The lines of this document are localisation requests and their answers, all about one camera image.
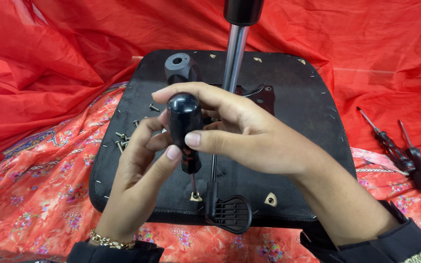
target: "red fabric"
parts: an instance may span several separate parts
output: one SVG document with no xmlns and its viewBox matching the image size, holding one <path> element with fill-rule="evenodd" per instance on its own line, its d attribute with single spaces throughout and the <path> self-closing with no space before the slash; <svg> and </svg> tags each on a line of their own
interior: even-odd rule
<svg viewBox="0 0 421 263">
<path fill-rule="evenodd" d="M 225 50 L 223 3 L 0 0 L 0 152 L 128 79 L 132 56 Z M 291 53 L 317 67 L 351 146 L 383 152 L 360 106 L 400 146 L 401 118 L 421 148 L 420 0 L 266 0 L 246 50 Z"/>
<path fill-rule="evenodd" d="M 125 86 L 114 85 L 78 116 L 10 149 L 16 154 L 0 164 L 0 263 L 65 262 L 74 243 L 87 239 L 100 218 L 88 197 L 89 174 Z M 17 152 L 20 146 L 27 147 Z M 382 154 L 357 148 L 352 154 L 359 183 L 421 229 L 421 194 L 409 178 Z M 300 231 L 250 227 L 234 235 L 212 226 L 146 223 L 136 239 L 165 248 L 161 262 L 318 262 L 300 244 Z"/>
</svg>

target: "red screwdriver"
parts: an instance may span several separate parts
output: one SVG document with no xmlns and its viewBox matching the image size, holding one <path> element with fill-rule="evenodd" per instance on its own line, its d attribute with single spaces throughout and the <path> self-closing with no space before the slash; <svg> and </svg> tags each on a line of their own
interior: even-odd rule
<svg viewBox="0 0 421 263">
<path fill-rule="evenodd" d="M 376 128 L 375 125 L 370 121 L 370 119 L 366 117 L 365 113 L 362 111 L 362 109 L 360 109 L 360 107 L 357 107 L 357 110 L 359 110 L 362 113 L 363 117 L 365 117 L 368 123 L 370 123 L 371 127 L 373 127 L 373 130 L 375 132 L 375 138 L 386 150 L 387 155 L 394 162 L 397 168 L 407 173 L 415 170 L 415 165 L 413 164 L 413 161 L 407 158 L 405 152 L 401 148 L 397 147 L 394 141 L 388 137 L 386 132 L 380 130 L 379 128 Z"/>
<path fill-rule="evenodd" d="M 409 135 L 407 134 L 406 128 L 404 127 L 404 124 L 401 122 L 401 120 L 399 120 L 399 123 L 401 124 L 402 131 L 404 131 L 404 134 L 406 135 L 406 139 L 407 139 L 408 148 L 406 149 L 406 154 L 415 164 L 415 170 L 410 173 L 410 176 L 412 177 L 412 180 L 415 184 L 415 187 L 418 189 L 418 191 L 421 192 L 421 156 L 420 156 L 420 149 L 413 146 L 412 142 L 409 139 Z"/>
</svg>

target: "hand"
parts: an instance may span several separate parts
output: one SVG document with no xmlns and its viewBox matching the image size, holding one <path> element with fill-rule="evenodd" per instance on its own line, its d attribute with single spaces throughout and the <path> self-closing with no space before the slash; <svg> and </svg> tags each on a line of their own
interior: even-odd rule
<svg viewBox="0 0 421 263">
<path fill-rule="evenodd" d="M 96 228 L 100 236 L 130 242 L 136 230 L 152 214 L 161 185 L 181 159 L 181 151 L 172 145 L 170 133 L 152 137 L 152 132 L 162 129 L 157 118 L 147 118 L 132 134 L 121 155 L 110 197 Z M 167 146 L 164 154 L 152 164 L 155 152 Z"/>
<path fill-rule="evenodd" d="M 222 120 L 186 135 L 186 144 L 194 150 L 225 155 L 252 170 L 272 174 L 302 174 L 317 154 L 327 154 L 250 99 L 218 87 L 178 83 L 152 93 L 152 97 L 157 103 L 166 103 L 178 92 L 194 94 L 204 116 Z M 166 111 L 159 120 L 167 125 Z"/>
</svg>

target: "screw hole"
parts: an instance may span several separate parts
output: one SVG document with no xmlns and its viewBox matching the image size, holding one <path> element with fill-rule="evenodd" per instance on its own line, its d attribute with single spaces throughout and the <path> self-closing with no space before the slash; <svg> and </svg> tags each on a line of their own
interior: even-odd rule
<svg viewBox="0 0 421 263">
<path fill-rule="evenodd" d="M 173 64 L 179 64 L 179 63 L 181 63 L 183 61 L 183 59 L 181 58 L 181 57 L 177 57 L 177 58 L 175 58 L 175 59 L 173 59 Z"/>
</svg>

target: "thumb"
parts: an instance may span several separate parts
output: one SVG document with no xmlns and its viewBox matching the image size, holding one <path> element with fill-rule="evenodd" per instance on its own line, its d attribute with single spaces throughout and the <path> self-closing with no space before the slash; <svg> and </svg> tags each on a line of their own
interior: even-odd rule
<svg viewBox="0 0 421 263">
<path fill-rule="evenodd" d="M 181 160 L 182 152 L 176 145 L 170 145 L 167 150 L 150 167 L 139 182 L 149 190 L 158 191 L 163 182 L 168 179 Z"/>
<path fill-rule="evenodd" d="M 184 141 L 199 152 L 226 155 L 234 160 L 251 146 L 246 135 L 220 130 L 193 131 L 185 136 Z"/>
</svg>

